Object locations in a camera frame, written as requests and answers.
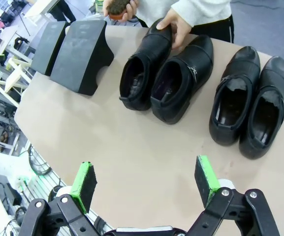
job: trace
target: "white sweater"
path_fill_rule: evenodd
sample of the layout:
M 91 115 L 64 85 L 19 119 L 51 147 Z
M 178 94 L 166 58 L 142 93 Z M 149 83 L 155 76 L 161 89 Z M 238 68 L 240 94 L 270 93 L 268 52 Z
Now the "white sweater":
M 173 8 L 189 25 L 224 20 L 231 15 L 230 0 L 139 0 L 136 16 L 151 26 Z

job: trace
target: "black shoe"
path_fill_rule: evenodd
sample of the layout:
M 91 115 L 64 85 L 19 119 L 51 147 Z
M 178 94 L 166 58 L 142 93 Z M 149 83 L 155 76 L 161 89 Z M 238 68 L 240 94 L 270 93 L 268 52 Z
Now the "black shoe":
M 213 70 L 211 39 L 195 38 L 179 55 L 160 69 L 152 89 L 152 110 L 160 120 L 177 123 L 186 112 L 192 95 L 206 83 Z
M 250 159 L 262 157 L 284 121 L 284 60 L 271 58 L 264 66 L 247 129 L 241 134 L 240 152 Z
M 156 74 L 171 51 L 171 26 L 157 30 L 160 21 L 150 27 L 141 45 L 124 66 L 120 100 L 131 110 L 145 111 L 151 107 L 151 90 Z
M 260 59 L 253 47 L 240 49 L 231 59 L 216 89 L 209 129 L 224 146 L 235 143 L 245 124 L 259 81 Z

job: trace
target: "sweater sleeve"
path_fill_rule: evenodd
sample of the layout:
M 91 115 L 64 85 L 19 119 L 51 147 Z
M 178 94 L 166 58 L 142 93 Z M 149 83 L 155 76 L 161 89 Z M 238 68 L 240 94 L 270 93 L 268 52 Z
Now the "sweater sleeve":
M 216 16 L 229 2 L 230 0 L 179 0 L 171 8 L 194 27 L 200 17 Z

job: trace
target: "hand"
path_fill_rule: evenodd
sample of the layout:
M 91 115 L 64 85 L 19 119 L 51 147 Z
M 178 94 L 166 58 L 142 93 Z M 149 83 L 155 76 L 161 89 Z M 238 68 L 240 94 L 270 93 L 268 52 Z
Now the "hand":
M 107 6 L 109 6 L 112 1 L 113 0 L 103 1 L 103 15 L 104 16 L 107 16 L 109 14 L 107 10 Z M 122 20 L 119 20 L 119 22 L 125 22 L 127 20 L 131 20 L 133 16 L 136 15 L 138 5 L 139 5 L 139 0 L 131 0 L 130 3 L 126 5 L 126 13 L 124 13 Z
M 162 30 L 171 24 L 173 31 L 174 42 L 172 49 L 176 49 L 182 46 L 182 43 L 188 33 L 190 33 L 192 27 L 182 17 L 175 12 L 174 9 L 170 9 L 165 18 L 158 23 L 157 29 Z

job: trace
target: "person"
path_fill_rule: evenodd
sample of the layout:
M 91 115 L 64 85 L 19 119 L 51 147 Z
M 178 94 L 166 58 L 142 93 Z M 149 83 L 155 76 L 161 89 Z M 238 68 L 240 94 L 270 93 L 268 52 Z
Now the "person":
M 113 0 L 104 0 L 104 16 Z M 234 40 L 234 23 L 230 0 L 131 0 L 121 22 L 136 16 L 143 27 L 164 18 L 157 29 L 171 24 L 174 32 L 173 49 L 182 46 L 188 33 L 205 34 L 226 42 Z
M 70 20 L 71 23 L 76 21 L 73 12 L 64 0 L 59 0 L 59 2 L 51 9 L 50 14 L 57 21 L 67 21 L 65 16 Z

